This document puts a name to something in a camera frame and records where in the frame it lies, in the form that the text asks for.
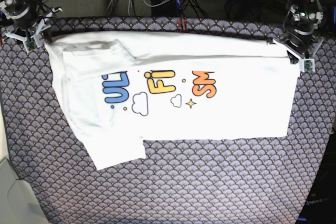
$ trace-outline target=printed graphic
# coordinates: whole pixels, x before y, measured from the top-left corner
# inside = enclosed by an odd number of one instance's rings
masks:
[[[148,115],[148,99],[145,92],[141,92],[133,96],[132,110],[134,113],[142,116]]]
[[[170,99],[170,102],[174,105],[176,108],[180,108],[182,105],[182,96],[180,94],[176,95],[172,99]]]
[[[113,94],[113,97],[105,98],[105,102],[106,103],[120,103],[120,102],[127,101],[127,99],[129,98],[129,94],[128,94],[128,91],[124,89],[124,87],[127,87],[130,84],[127,73],[120,72],[120,73],[113,73],[113,74],[119,74],[121,80],[103,82],[103,87],[104,87],[103,92],[105,94]],[[105,74],[102,76],[103,80],[107,80],[108,77],[109,77],[108,74]]]
[[[212,98],[215,96],[217,90],[215,87],[215,80],[209,79],[208,73],[214,73],[214,72],[205,72],[205,71],[193,71],[193,75],[198,76],[194,80],[194,87],[193,87],[193,94],[197,97],[200,97],[204,95],[207,91],[208,94],[206,97]]]
[[[147,84],[149,92],[152,94],[161,94],[161,93],[169,93],[174,92],[176,90],[175,86],[165,86],[162,80],[158,80],[155,82],[153,80],[157,78],[172,78],[175,76],[174,71],[152,71],[146,72],[145,77],[147,78]]]
[[[193,102],[193,100],[190,99],[190,102],[188,102],[188,103],[186,103],[186,104],[190,106],[190,109],[192,109],[193,106],[194,106],[195,104],[197,104],[197,103]]]

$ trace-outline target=white t-shirt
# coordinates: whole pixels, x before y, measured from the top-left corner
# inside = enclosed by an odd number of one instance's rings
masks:
[[[143,140],[287,134],[300,71],[277,45],[100,31],[46,48],[60,106],[97,169],[146,158]]]

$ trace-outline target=yellow star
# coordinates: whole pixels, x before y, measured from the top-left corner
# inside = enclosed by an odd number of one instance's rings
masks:
[[[193,100],[192,99],[190,99],[190,102],[188,102],[188,103],[186,103],[187,105],[189,105],[190,106],[190,108],[192,108],[193,107],[193,105],[195,105],[195,104],[197,104],[197,103],[195,103],[195,102],[193,102]]]

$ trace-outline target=scalloped pattern fabric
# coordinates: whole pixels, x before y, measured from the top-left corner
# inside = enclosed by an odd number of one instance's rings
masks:
[[[189,33],[254,38],[276,26],[188,19]],[[54,33],[180,31],[177,18],[59,19]],[[295,223],[335,118],[336,43],[326,38],[315,73],[298,80],[287,137],[145,142],[147,159],[96,171],[51,87],[44,48],[0,49],[0,89],[10,160],[51,223]]]

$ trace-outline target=cloud graphic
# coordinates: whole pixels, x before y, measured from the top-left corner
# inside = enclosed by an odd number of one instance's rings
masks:
[[[170,99],[170,102],[174,105],[176,108],[180,108],[182,104],[182,96],[180,94],[176,95],[172,99]]]
[[[145,92],[141,92],[133,96],[132,110],[134,113],[142,116],[148,115],[148,100]]]

